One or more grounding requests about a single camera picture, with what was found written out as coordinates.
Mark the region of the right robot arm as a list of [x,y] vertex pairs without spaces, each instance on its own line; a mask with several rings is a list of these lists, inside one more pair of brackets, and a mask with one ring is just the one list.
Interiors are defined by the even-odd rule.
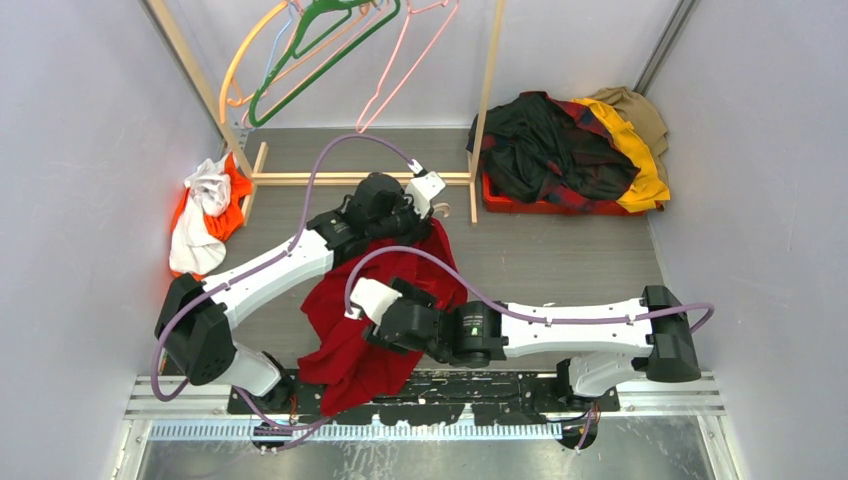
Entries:
[[663,285],[606,305],[476,300],[439,308],[432,295],[399,278],[390,284],[361,278],[350,303],[354,315],[372,323],[369,342],[421,352],[451,367],[483,369],[528,355],[560,354],[555,396],[571,411],[638,378],[686,383],[701,377],[689,309]]

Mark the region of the beige plastic hanger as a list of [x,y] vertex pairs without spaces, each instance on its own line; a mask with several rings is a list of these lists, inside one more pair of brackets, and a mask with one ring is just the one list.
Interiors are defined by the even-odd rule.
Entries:
[[446,202],[440,202],[432,205],[432,215],[448,218],[451,214],[451,206]]

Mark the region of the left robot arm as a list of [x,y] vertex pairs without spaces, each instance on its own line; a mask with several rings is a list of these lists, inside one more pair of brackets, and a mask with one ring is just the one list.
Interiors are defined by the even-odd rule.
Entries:
[[239,344],[233,331],[259,307],[291,288],[363,255],[375,240],[410,245],[430,233],[433,200],[445,183],[435,172],[401,185],[374,172],[342,204],[304,221],[290,239],[221,274],[174,279],[154,335],[187,383],[228,384],[269,413],[285,409],[294,382],[268,353]]

